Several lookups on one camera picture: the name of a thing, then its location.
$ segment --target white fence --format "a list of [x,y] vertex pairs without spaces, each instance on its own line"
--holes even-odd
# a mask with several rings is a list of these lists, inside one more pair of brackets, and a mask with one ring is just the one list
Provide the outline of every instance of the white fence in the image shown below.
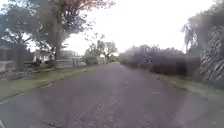
[[57,60],[56,68],[76,68],[86,66],[85,62],[82,62],[80,59],[64,59]]

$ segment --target house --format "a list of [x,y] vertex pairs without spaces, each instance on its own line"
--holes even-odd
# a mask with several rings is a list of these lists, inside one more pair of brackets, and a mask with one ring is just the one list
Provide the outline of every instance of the house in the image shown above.
[[6,46],[0,46],[0,72],[12,70],[15,68],[13,63],[12,50]]
[[62,59],[80,59],[81,56],[75,51],[72,50],[62,50],[61,51]]
[[33,62],[35,62],[37,59],[40,59],[41,62],[45,62],[47,60],[53,60],[54,59],[54,53],[48,52],[45,50],[36,50],[33,52]]

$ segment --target white house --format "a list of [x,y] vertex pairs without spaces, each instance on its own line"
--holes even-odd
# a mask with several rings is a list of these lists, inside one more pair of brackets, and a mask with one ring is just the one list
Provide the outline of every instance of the white house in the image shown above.
[[39,58],[41,62],[45,62],[47,60],[54,59],[54,54],[52,52],[44,51],[44,50],[36,50],[34,52],[33,62],[35,62]]

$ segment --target tree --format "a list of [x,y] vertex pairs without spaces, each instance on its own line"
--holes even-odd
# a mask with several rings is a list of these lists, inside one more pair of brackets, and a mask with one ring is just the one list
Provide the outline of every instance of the tree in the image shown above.
[[33,39],[31,33],[35,29],[35,20],[27,9],[9,4],[7,12],[0,15],[0,24],[1,42],[8,42],[15,52],[16,68],[22,70],[27,44]]
[[97,56],[100,56],[100,52],[99,50],[97,49],[97,46],[92,43],[89,48],[85,51],[85,54],[84,56],[86,57],[89,57],[89,56],[94,56],[94,57],[97,57]]
[[186,44],[201,50],[201,64],[197,76],[204,81],[224,79],[224,1],[217,0],[208,10],[189,18],[185,31]]
[[56,59],[60,57],[61,43],[71,33],[82,32],[92,24],[87,23],[84,11],[92,8],[110,7],[109,0],[29,0],[36,5],[36,17],[39,19],[42,44],[55,48]]
[[97,41],[97,50],[100,54],[103,54],[108,60],[117,52],[117,48],[114,42],[103,42],[101,40]]

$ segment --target foliage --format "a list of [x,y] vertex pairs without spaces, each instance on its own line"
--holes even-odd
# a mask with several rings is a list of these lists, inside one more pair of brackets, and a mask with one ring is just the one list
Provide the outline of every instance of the foliage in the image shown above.
[[104,55],[108,60],[117,52],[117,48],[114,42],[103,42],[101,40],[97,41],[97,50],[100,54]]
[[47,64],[46,68],[54,68],[55,67],[55,63],[53,60],[47,60],[44,63]]
[[85,57],[85,62],[86,62],[87,65],[96,65],[96,64],[98,64],[96,56],[87,56],[87,57]]
[[185,43],[191,53],[200,52],[198,77],[203,81],[224,81],[224,1],[217,0],[208,10],[191,18],[185,25]]
[[92,22],[86,21],[84,11],[92,8],[109,7],[114,3],[105,0],[29,0],[36,5],[35,16],[38,17],[40,27],[37,39],[40,45],[51,46],[56,52],[56,58],[60,56],[61,43],[71,33],[83,32],[92,26]]
[[189,73],[188,59],[174,48],[160,49],[158,46],[148,45],[132,47],[120,55],[120,62],[167,75],[186,76]]
[[100,56],[100,52],[97,49],[97,46],[94,43],[92,43],[89,46],[89,48],[85,51],[84,56],[85,57],[88,57],[88,56]]
[[32,41],[32,31],[35,29],[32,14],[18,3],[9,3],[7,11],[0,15],[0,40],[13,50],[16,68],[23,69],[23,62],[30,58],[31,53],[27,50],[27,44]]
[[118,60],[119,60],[118,56],[111,55],[109,62],[115,62]]

